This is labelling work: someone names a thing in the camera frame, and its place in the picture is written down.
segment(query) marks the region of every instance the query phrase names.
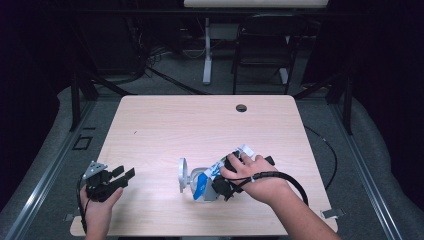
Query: gray carpet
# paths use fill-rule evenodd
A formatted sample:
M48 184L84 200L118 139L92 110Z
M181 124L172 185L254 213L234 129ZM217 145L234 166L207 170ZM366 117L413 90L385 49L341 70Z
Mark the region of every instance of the gray carpet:
M302 90L299 82L302 78L302 70L307 62L307 56L307 51L300 54L290 94ZM212 83L209 86L202 84L203 57L193 59L183 55L163 54L160 58L157 58L160 61L156 62L153 68L193 88L211 94L231 94L231 57L231 53L228 53L225 49L222 51L218 48L214 50ZM149 71L142 78L119 86L140 95L188 94ZM24 239L77 239L69 233L71 222L63 221L63 217L67 213L76 211L76 181L80 174L85 171L89 162L97 159L119 104L119 97L115 93L101 85L96 87L101 96L94 103L92 111L77 133L78 135L81 134L81 137L91 138L90 145L86 150L70 149L67 151L63 165L58 169L59 174L54 184L48 189L48 194L41 207L36 209L35 217L30 219L30 224L24 231ZM322 90L322 92L318 92L308 99L297 101L297 104L304 124L325 137L337 154L337 173L327 193L333 208L342 208L347 213L337 220L338 233L343 239L386 239L384 229L358 177L358 172L354 166L354 156L343 137L341 129L337 127L336 123L339 119L334 116L331 107L322 98L324 93L325 90ZM266 90L258 94L270 93ZM66 139L69 139L68 130L71 126L70 90L64 90L59 94L59 98L61 109L55 125L27 176L0 214L1 239L5 239L37 183L42 179L52 161L55 161L60 155L60 150L64 147ZM390 156L387 153L384 141L366 111L356 101L353 104L352 129L355 141L360 147L361 153L403 238L424 239L423 213L402 194L399 185L390 173ZM305 131L308 134L323 182L326 184L330 180L334 168L334 156L320 137L309 130ZM72 148L74 144L75 141L65 145L71 145Z

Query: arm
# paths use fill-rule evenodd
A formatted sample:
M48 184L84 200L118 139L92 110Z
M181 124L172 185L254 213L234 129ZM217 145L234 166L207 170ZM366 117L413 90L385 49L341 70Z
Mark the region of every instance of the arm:
M87 222L87 235L85 239L106 239L106 235L109 231L110 220L112 218L112 207L121 197L123 189L118 188L104 202L93 202L89 201L85 188L86 186L84 186L80 191L81 204L84 207L85 221Z
M242 153L242 163L233 154L230 154L228 160L237 170L237 173L234 173L221 167L221 175L228 179L249 177L259 172L278 171L260 155L257 155L253 161L245 153ZM254 183L244 185L243 190L252 198L268 204L293 239L340 239L302 202L286 180L281 178L258 179Z

